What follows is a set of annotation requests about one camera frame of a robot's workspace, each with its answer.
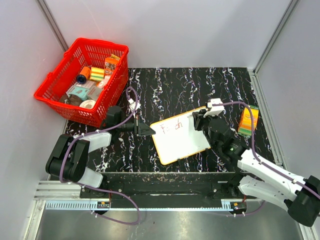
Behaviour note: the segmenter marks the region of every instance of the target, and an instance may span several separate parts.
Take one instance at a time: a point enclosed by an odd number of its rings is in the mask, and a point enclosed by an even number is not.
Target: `roll of tape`
[[[95,104],[96,104],[96,101],[90,99],[90,100],[85,100],[84,102],[82,102],[80,104],[80,107],[84,108],[84,109],[93,109]]]

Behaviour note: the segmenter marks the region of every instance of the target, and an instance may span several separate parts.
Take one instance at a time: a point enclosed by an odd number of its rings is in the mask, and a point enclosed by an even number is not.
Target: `marble surface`
[[[243,101],[258,106],[246,68],[131,68],[127,87],[137,90],[141,109],[139,114],[148,125],[202,107],[210,98],[224,103]],[[128,101],[123,92],[118,104],[129,114]],[[231,129],[237,130],[243,107],[226,106],[220,114]],[[78,135],[92,132],[95,127],[69,121],[66,133]],[[249,140],[234,135],[247,145]],[[274,161],[261,115],[255,132],[258,154]],[[137,137],[131,132],[120,134],[119,141],[90,153],[87,166],[98,172],[225,172],[219,157],[210,150],[162,165],[151,136]]]

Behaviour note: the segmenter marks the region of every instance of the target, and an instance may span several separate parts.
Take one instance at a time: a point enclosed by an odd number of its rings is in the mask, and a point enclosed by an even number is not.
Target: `red plastic basket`
[[[117,103],[128,81],[129,49],[125,45],[109,41],[78,38],[63,55],[62,61],[37,89],[34,97],[45,102],[62,117],[99,127],[110,106]],[[62,95],[76,82],[76,76],[84,66],[104,68],[105,58],[114,54],[119,63],[109,82],[101,92],[92,109],[58,102]]]

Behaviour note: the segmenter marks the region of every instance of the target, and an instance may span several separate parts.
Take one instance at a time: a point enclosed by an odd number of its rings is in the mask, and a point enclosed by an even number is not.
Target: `light blue package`
[[[89,89],[81,87],[81,86],[71,86],[69,90],[66,92],[66,94],[70,97],[70,95],[76,95],[79,98],[81,98],[82,101],[85,101],[88,99],[87,94],[89,92]]]

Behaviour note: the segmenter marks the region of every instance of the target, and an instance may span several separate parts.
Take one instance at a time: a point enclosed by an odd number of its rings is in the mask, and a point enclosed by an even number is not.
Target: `white wall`
[[[65,123],[33,94],[63,51],[34,0],[2,1],[0,22],[0,238],[17,240]]]
[[[320,179],[319,9],[298,4],[258,76],[289,170]]]
[[[46,0],[76,38],[129,47],[129,67],[248,67],[262,55],[290,0]]]

